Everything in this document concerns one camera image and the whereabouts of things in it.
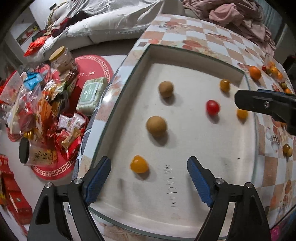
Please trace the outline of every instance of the orange cherry tomato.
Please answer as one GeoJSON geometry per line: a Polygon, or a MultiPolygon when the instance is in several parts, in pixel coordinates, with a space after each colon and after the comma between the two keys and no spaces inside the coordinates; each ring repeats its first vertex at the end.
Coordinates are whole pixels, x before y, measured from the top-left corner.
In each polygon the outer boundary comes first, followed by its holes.
{"type": "Polygon", "coordinates": [[[292,94],[292,91],[291,91],[289,88],[284,89],[284,92],[285,92],[286,94],[292,94]]]}
{"type": "Polygon", "coordinates": [[[131,170],[135,173],[144,173],[147,172],[149,167],[145,159],[139,155],[136,155],[131,161],[131,170]]]}
{"type": "Polygon", "coordinates": [[[274,65],[274,62],[269,61],[269,62],[267,63],[267,66],[268,66],[269,68],[271,68],[271,67],[274,67],[275,65],[274,65]]]}
{"type": "Polygon", "coordinates": [[[283,74],[279,71],[279,72],[278,72],[278,79],[279,79],[279,80],[282,80],[283,77],[284,77],[283,74]]]}
{"type": "Polygon", "coordinates": [[[230,90],[230,81],[229,80],[221,80],[220,81],[220,89],[223,92],[228,92],[230,90]]]}
{"type": "Polygon", "coordinates": [[[237,109],[237,117],[241,120],[245,120],[248,117],[248,112],[246,110],[237,109]]]}
{"type": "Polygon", "coordinates": [[[253,80],[257,81],[261,78],[261,71],[257,67],[255,66],[250,67],[249,72],[253,80]]]}

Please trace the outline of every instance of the red plastic bag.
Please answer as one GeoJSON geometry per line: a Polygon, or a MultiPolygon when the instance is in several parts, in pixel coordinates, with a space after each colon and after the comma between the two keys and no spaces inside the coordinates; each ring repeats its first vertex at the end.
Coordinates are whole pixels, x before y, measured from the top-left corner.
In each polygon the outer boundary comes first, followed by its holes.
{"type": "Polygon", "coordinates": [[[37,38],[34,42],[30,43],[27,52],[24,54],[24,57],[27,57],[31,54],[36,53],[44,44],[45,41],[49,38],[50,36],[42,36],[37,38]]]}

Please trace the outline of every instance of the brown fruit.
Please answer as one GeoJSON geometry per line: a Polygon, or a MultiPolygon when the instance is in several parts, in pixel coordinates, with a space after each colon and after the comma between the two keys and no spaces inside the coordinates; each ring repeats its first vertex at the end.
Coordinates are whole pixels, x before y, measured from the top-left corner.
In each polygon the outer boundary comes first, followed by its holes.
{"type": "Polygon", "coordinates": [[[288,88],[287,84],[285,82],[280,83],[280,85],[281,85],[283,90],[288,88]]]}
{"type": "Polygon", "coordinates": [[[169,81],[163,81],[159,84],[158,90],[163,98],[168,98],[173,94],[174,85],[169,81]]]}
{"type": "Polygon", "coordinates": [[[291,157],[293,155],[293,148],[292,147],[290,147],[290,149],[288,150],[286,155],[287,155],[287,157],[291,157]]]}
{"type": "Polygon", "coordinates": [[[160,116],[152,116],[146,122],[146,128],[154,137],[162,136],[167,130],[167,124],[160,116]]]}
{"type": "Polygon", "coordinates": [[[289,144],[285,144],[285,145],[283,146],[283,153],[284,153],[284,154],[287,154],[288,151],[289,151],[289,149],[290,149],[289,144]]]}

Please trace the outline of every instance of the orange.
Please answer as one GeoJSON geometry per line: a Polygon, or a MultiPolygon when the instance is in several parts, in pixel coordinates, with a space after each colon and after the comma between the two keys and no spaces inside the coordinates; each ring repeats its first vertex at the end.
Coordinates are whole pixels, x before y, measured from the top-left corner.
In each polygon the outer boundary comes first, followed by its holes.
{"type": "Polygon", "coordinates": [[[286,94],[292,94],[292,91],[290,91],[290,89],[284,89],[284,92],[286,93],[286,94]]]}
{"type": "Polygon", "coordinates": [[[255,67],[255,66],[252,66],[249,68],[249,72],[250,72],[250,76],[252,77],[253,80],[258,80],[260,79],[261,77],[261,71],[255,67]]]}
{"type": "Polygon", "coordinates": [[[139,155],[136,155],[131,161],[131,169],[136,173],[147,172],[149,167],[145,159],[139,155]]]}
{"type": "Polygon", "coordinates": [[[284,77],[283,74],[279,71],[279,72],[278,72],[278,79],[279,79],[279,80],[282,80],[283,77],[284,77]]]}
{"type": "Polygon", "coordinates": [[[279,74],[279,70],[277,69],[277,67],[273,66],[270,68],[270,72],[273,76],[277,77],[279,74]]]}

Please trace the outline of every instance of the table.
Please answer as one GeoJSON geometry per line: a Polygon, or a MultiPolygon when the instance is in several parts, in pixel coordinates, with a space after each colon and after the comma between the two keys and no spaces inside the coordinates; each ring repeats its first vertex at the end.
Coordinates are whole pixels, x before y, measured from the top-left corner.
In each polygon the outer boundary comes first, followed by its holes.
{"type": "MultiPolygon", "coordinates": [[[[100,133],[106,124],[111,110],[119,96],[124,83],[149,44],[175,46],[209,55],[235,67],[241,68],[247,74],[251,90],[282,88],[277,82],[263,73],[258,83],[255,83],[248,72],[248,66],[261,69],[265,53],[254,43],[213,23],[185,16],[160,14],[151,26],[143,33],[129,53],[122,67],[115,74],[113,84],[106,95],[111,98],[103,101],[100,106],[85,147],[78,177],[83,177],[90,168],[100,133]]],[[[270,116],[256,114],[258,132],[258,159],[253,174],[253,183],[261,198],[267,214],[270,227],[273,227],[296,204],[296,137],[289,135],[285,129],[270,116]],[[293,156],[286,160],[282,146],[288,143],[294,149],[293,156]]],[[[114,240],[133,236],[122,228],[101,221],[104,235],[114,240]]]]}

